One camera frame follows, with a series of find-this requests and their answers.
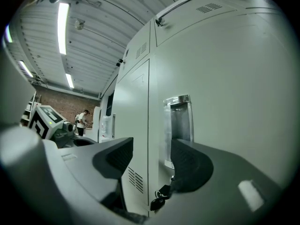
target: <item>cabinet panel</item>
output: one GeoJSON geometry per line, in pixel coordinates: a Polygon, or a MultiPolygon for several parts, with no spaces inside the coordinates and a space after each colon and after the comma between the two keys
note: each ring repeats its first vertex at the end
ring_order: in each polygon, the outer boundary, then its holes
{"type": "Polygon", "coordinates": [[[150,52],[150,22],[128,43],[118,75],[118,82],[150,52]]]}
{"type": "Polygon", "coordinates": [[[155,25],[157,45],[196,22],[235,10],[218,0],[215,1],[191,0],[166,14],[163,17],[164,25],[162,27],[155,25]]]}
{"type": "Polygon", "coordinates": [[[148,205],[148,80],[149,60],[117,84],[112,104],[115,138],[134,138],[133,158],[122,186],[128,211],[139,214],[137,208],[148,205]]]}
{"type": "Polygon", "coordinates": [[[153,78],[163,88],[157,126],[163,101],[189,94],[196,143],[242,156],[284,188],[298,144],[299,60],[278,39],[280,28],[265,24],[255,14],[237,16],[163,43],[153,78]]]}

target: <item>person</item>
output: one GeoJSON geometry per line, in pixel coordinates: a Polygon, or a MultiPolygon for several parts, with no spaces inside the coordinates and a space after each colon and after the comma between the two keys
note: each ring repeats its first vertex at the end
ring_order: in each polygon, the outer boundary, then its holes
{"type": "Polygon", "coordinates": [[[78,116],[77,130],[79,136],[83,136],[83,128],[85,125],[87,125],[87,123],[85,122],[85,116],[89,113],[89,110],[84,110],[84,112],[82,112],[78,116]]]}

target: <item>white ceiling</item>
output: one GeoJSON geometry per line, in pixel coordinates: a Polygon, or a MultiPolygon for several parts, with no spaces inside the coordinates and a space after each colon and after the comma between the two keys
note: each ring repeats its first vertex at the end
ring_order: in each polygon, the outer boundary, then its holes
{"type": "Polygon", "coordinates": [[[16,61],[23,60],[45,84],[58,85],[67,92],[65,73],[70,73],[75,90],[98,97],[132,37],[175,1],[64,0],[70,3],[64,64],[57,39],[59,2],[45,0],[24,7],[15,16],[10,24],[14,42],[7,47],[16,61]],[[76,19],[85,20],[82,30],[75,28],[76,19]]]}

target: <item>vent slot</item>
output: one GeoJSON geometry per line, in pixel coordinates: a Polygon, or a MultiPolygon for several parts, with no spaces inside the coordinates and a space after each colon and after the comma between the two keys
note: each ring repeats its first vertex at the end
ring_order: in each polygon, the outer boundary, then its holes
{"type": "Polygon", "coordinates": [[[130,167],[128,167],[128,179],[129,182],[141,193],[144,193],[143,191],[143,178],[134,172],[130,167]]]}
{"type": "Polygon", "coordinates": [[[144,51],[146,51],[147,48],[147,43],[144,43],[141,49],[141,53],[143,53],[144,51]]]}
{"type": "Polygon", "coordinates": [[[136,51],[135,59],[137,59],[141,55],[141,48],[136,51]]]}
{"type": "Polygon", "coordinates": [[[196,10],[200,11],[200,12],[203,12],[203,13],[207,13],[207,12],[210,12],[212,11],[212,9],[208,8],[208,7],[199,7],[197,8],[196,10]]]}
{"type": "Polygon", "coordinates": [[[218,4],[210,3],[210,4],[207,4],[205,6],[199,7],[196,10],[198,10],[199,12],[207,13],[207,12],[210,12],[212,10],[215,10],[215,9],[218,9],[218,8],[221,8],[221,7],[222,6],[220,6],[218,4]]]}
{"type": "Polygon", "coordinates": [[[210,3],[205,5],[206,7],[212,8],[212,9],[218,9],[221,8],[222,6],[218,5],[218,4],[214,4],[214,3],[210,3]]]}

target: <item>ceiling light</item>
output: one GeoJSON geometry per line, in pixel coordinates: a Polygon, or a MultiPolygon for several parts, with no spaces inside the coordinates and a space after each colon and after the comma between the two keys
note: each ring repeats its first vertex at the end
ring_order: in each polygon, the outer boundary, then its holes
{"type": "Polygon", "coordinates": [[[69,12],[69,4],[60,3],[58,8],[57,18],[57,36],[58,36],[58,47],[60,53],[66,55],[66,25],[69,12]]]}
{"type": "Polygon", "coordinates": [[[11,36],[10,36],[9,25],[7,25],[5,28],[5,37],[9,43],[13,42],[13,40],[11,39],[11,36]]]}
{"type": "Polygon", "coordinates": [[[74,88],[74,85],[72,83],[72,77],[71,74],[66,73],[67,82],[69,83],[70,88],[74,88]]]}
{"type": "Polygon", "coordinates": [[[27,72],[27,74],[30,76],[30,77],[33,77],[33,75],[31,74],[31,72],[28,70],[28,68],[26,67],[25,63],[21,60],[19,61],[19,63],[21,64],[21,66],[24,68],[24,70],[27,72]]]}

